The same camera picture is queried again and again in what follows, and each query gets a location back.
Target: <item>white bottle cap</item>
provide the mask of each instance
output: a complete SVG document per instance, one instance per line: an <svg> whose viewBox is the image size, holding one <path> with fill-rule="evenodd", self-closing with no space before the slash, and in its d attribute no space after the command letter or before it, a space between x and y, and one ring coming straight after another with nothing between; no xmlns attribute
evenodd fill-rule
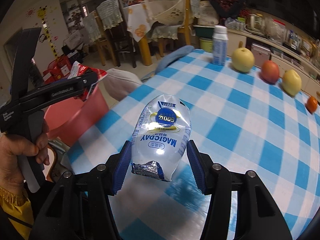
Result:
<svg viewBox="0 0 320 240"><path fill-rule="evenodd" d="M214 33L218 33L218 34L227 34L227 27L225 26L221 26L221 25L216 25L214 27Z"/></svg>

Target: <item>cabinet door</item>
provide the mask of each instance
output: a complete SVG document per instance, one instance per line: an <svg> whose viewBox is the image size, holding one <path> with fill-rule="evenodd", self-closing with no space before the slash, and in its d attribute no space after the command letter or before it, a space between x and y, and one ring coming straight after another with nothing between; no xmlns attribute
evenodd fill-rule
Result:
<svg viewBox="0 0 320 240"><path fill-rule="evenodd" d="M300 70L298 70L297 68L289 65L288 63L276 58L276 57L272 57L271 56L271 60L273 62L275 62L276 64L278 64L279 66L279 72L280 72L280 77L283 77L284 73L287 71L287 70L290 70L290 69L293 69L295 70L298 75L301 77L301 83L302 83L302 86L301 86L301 90L305 91L306 89L306 86L309 82L309 77L307 75L305 75L304 73L302 73Z"/></svg>
<svg viewBox="0 0 320 240"><path fill-rule="evenodd" d="M231 57L232 53L239 47L239 42L243 42L243 47L247 43L247 37L239 34L228 32L227 56Z"/></svg>
<svg viewBox="0 0 320 240"><path fill-rule="evenodd" d="M318 96L318 94L320 94L320 85L319 83L314 81L312 78L309 78L309 79L310 80L306 86L305 92L315 97L318 100L318 102L320 102L320 96Z"/></svg>

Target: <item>metal screw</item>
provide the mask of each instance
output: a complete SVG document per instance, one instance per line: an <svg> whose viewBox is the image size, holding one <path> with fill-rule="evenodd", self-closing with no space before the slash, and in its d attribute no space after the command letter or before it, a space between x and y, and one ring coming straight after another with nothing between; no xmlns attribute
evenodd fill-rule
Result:
<svg viewBox="0 0 320 240"><path fill-rule="evenodd" d="M248 171L248 176L254 178L256 176L256 173L254 171Z"/></svg>
<svg viewBox="0 0 320 240"><path fill-rule="evenodd" d="M106 166L104 164L99 164L97 167L98 171L104 171L106 169Z"/></svg>
<svg viewBox="0 0 320 240"><path fill-rule="evenodd" d="M212 165L212 168L214 170L218 171L218 170L221 170L222 167L221 167L221 165L219 163L215 163L215 164Z"/></svg>
<svg viewBox="0 0 320 240"><path fill-rule="evenodd" d="M70 178L71 175L72 175L71 171L65 171L65 172L63 173L63 177L65 177L65 178Z"/></svg>

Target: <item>metal box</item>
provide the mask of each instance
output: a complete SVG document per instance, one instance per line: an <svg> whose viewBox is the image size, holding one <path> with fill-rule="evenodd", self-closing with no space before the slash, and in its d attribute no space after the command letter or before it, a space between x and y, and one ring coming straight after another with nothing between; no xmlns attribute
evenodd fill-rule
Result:
<svg viewBox="0 0 320 240"><path fill-rule="evenodd" d="M253 43L251 46L251 52L253 53L254 58L255 58L254 65L257 67L262 67L263 63L266 60L270 59L270 55L271 55L270 49L267 49L267 48L262 47L260 45Z"/></svg>

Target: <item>white tablecloth with orange print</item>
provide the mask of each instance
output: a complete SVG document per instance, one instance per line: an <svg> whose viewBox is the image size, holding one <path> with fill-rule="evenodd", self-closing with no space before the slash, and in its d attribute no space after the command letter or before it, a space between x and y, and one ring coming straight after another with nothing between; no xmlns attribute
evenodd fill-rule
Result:
<svg viewBox="0 0 320 240"><path fill-rule="evenodd" d="M136 42L151 29L155 22L150 20L147 13L147 8L144 3L128 6L123 9L124 13L128 15L127 26L128 31L132 33L132 37Z"/></svg>

